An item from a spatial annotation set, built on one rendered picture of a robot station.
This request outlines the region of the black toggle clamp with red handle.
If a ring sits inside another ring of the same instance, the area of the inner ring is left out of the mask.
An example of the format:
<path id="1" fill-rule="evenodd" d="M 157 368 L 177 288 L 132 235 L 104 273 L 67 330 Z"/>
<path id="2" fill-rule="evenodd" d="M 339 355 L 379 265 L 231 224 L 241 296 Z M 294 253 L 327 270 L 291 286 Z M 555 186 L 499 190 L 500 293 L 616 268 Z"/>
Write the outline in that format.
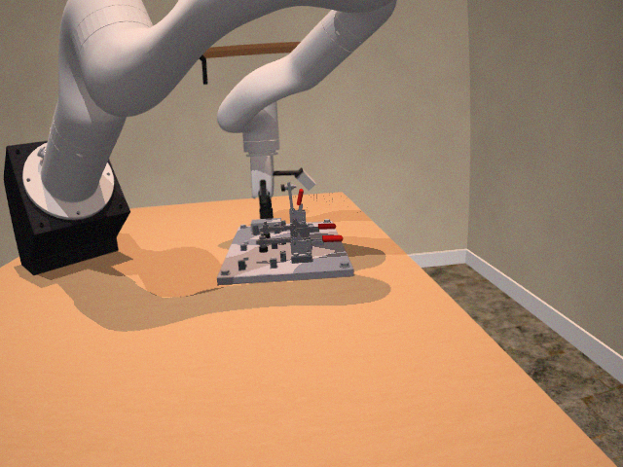
<path id="1" fill-rule="evenodd" d="M 318 227 L 308 227 L 308 225 L 301 226 L 298 223 L 297 219 L 294 218 L 293 223 L 289 226 L 270 227 L 269 224 L 267 224 L 267 221 L 265 221 L 263 227 L 260 227 L 260 232 L 263 232 L 266 238 L 270 238 L 271 234 L 269 233 L 269 231 L 290 230 L 290 236 L 291 236 L 294 230 L 298 230 L 298 233 L 302 237 L 309 237 L 310 233 L 319 233 L 319 230 L 331 230 L 331 229 L 336 229 L 336 224 L 318 224 Z"/>

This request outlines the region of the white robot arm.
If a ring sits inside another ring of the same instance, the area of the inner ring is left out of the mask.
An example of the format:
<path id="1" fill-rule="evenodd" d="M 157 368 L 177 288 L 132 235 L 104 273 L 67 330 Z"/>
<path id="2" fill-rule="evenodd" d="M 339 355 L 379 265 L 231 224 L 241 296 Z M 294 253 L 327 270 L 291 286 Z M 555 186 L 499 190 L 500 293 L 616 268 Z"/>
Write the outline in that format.
<path id="1" fill-rule="evenodd" d="M 234 29 L 284 8 L 330 9 L 292 53 L 248 74 L 219 107 L 218 125 L 242 132 L 244 152 L 274 153 L 276 102 L 319 84 L 390 18 L 396 2 L 178 0 L 153 26 L 142 0 L 68 0 L 59 32 L 58 100 L 48 143 L 24 164 L 27 195 L 56 218 L 96 214 L 113 193 L 108 160 L 127 117 L 162 102 Z"/>

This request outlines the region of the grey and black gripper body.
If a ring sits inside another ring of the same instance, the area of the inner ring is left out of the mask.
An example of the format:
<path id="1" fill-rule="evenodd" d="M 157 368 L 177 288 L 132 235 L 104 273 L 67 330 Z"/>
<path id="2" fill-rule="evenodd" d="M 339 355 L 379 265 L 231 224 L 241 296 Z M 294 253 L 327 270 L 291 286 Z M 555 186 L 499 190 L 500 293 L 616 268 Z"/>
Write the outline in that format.
<path id="1" fill-rule="evenodd" d="M 274 173 L 274 159 L 273 155 L 278 155 L 278 152 L 269 154 L 249 155 L 250 158 L 250 170 L 251 170 L 251 188 L 252 198 L 255 199 L 258 196 L 260 187 L 260 180 L 266 180 L 267 196 L 273 197 L 275 177 Z M 270 195 L 268 194 L 270 193 Z"/>

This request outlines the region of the grey toggle clamp with red handle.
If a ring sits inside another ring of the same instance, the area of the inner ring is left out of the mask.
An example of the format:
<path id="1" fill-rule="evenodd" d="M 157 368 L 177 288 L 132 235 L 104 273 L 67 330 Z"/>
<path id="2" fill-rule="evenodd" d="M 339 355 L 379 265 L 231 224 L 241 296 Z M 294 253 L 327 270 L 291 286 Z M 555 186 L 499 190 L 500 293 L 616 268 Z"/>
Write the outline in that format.
<path id="1" fill-rule="evenodd" d="M 259 252 L 268 252 L 267 244 L 274 243 L 291 243 L 291 258 L 292 264 L 294 263 L 308 263 L 312 262 L 312 247 L 315 245 L 324 245 L 324 242 L 338 242 L 343 241 L 341 235 L 323 235 L 321 239 L 311 239 L 310 237 L 302 237 L 298 230 L 294 230 L 291 237 L 281 238 L 266 238 L 264 233 L 261 233 L 259 239 L 256 239 L 256 245 L 260 245 Z"/>

